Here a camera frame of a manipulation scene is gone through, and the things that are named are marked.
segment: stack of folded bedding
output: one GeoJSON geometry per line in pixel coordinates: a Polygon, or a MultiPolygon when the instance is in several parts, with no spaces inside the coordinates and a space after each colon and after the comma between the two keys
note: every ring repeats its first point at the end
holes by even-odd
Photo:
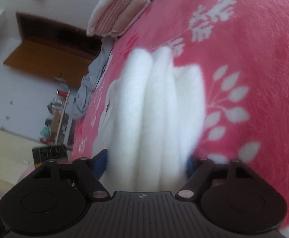
{"type": "Polygon", "coordinates": [[[99,0],[88,22],[87,35],[123,35],[151,0],[99,0]]]}

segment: ribbed black surface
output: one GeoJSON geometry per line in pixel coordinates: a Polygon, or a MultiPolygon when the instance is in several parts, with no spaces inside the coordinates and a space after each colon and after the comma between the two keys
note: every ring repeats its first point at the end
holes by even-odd
{"type": "MultiPolygon", "coordinates": [[[[5,237],[29,236],[10,232],[5,237]]],[[[193,203],[179,202],[169,192],[118,192],[110,201],[93,204],[84,218],[66,231],[42,237],[283,238],[277,231],[254,236],[225,231],[206,220],[193,203]]]]}

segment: gray cloth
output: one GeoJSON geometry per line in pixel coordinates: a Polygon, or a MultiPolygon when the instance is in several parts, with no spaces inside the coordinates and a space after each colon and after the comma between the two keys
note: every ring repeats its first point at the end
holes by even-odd
{"type": "Polygon", "coordinates": [[[100,54],[88,66],[88,74],[83,77],[82,85],[77,91],[74,101],[66,106],[66,113],[72,119],[78,120],[85,115],[90,98],[104,73],[114,43],[115,40],[110,36],[102,39],[100,54]]]}

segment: bed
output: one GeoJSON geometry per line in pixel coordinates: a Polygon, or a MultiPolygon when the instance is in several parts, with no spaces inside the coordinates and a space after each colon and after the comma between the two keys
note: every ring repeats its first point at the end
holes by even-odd
{"type": "Polygon", "coordinates": [[[116,41],[77,124],[72,160],[91,157],[108,87],[131,50],[162,45],[176,66],[203,71],[207,117],[194,155],[246,162],[286,199],[289,236],[289,0],[153,0],[116,41]]]}

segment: pink checkered fabric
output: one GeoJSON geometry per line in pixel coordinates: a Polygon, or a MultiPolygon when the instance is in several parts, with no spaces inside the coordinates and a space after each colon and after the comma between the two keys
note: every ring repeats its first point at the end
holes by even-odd
{"type": "Polygon", "coordinates": [[[118,16],[127,7],[131,0],[114,0],[100,17],[95,34],[105,36],[112,31],[112,26],[115,24],[118,16]]]}

